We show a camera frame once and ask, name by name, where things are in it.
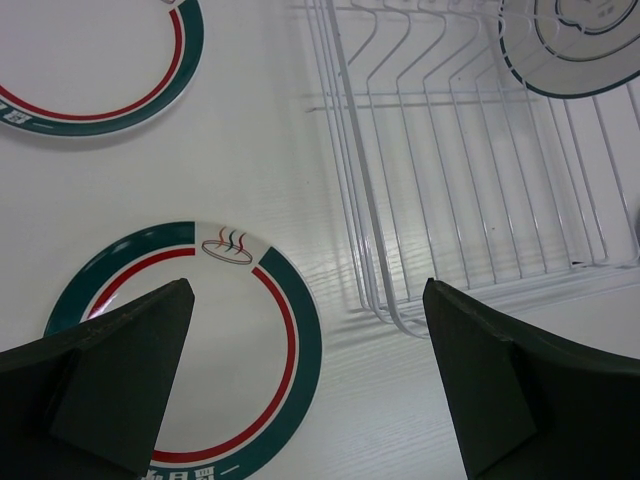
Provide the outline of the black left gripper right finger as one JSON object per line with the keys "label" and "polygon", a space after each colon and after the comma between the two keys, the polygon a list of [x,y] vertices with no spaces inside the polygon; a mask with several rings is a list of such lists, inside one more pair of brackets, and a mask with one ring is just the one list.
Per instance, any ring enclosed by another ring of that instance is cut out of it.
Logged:
{"label": "black left gripper right finger", "polygon": [[636,479],[639,362],[423,291],[429,337],[470,479]]}

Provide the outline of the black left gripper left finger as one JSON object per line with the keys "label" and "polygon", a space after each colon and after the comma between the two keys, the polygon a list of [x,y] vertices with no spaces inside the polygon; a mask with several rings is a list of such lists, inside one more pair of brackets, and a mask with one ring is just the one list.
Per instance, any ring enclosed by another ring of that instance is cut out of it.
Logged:
{"label": "black left gripper left finger", "polygon": [[194,303],[174,280],[2,352],[2,478],[145,477]]}

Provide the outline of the white plate green line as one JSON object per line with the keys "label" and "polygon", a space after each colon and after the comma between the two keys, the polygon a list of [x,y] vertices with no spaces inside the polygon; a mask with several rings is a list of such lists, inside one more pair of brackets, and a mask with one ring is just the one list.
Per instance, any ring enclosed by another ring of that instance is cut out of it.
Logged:
{"label": "white plate green line", "polygon": [[498,39],[508,71],[547,97],[590,97],[639,77],[637,1],[503,1]]}

